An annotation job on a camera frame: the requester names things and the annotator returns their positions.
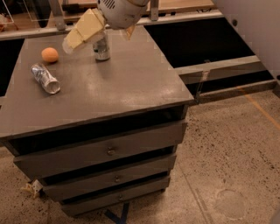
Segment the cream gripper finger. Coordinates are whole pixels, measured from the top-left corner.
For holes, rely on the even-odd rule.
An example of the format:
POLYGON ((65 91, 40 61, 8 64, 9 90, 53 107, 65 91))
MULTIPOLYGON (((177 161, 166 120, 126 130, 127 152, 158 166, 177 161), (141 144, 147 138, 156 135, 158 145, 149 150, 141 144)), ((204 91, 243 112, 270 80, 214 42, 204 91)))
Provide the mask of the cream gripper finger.
POLYGON ((63 40, 63 50, 70 54, 83 44, 102 38, 106 19, 98 9, 88 9, 63 40))
POLYGON ((132 37, 132 34, 135 30, 136 26, 135 25, 132 25, 131 27, 127 28, 126 29, 126 37, 127 37, 127 40, 130 40, 131 37, 132 37))

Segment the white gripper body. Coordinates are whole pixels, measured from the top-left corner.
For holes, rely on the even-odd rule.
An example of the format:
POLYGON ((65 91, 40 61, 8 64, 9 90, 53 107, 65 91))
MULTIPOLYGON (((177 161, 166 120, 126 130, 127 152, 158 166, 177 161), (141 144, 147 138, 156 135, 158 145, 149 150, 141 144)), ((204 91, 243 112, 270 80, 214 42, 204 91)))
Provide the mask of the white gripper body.
POLYGON ((115 30, 135 25, 146 12, 150 0, 97 0, 108 25, 115 30))

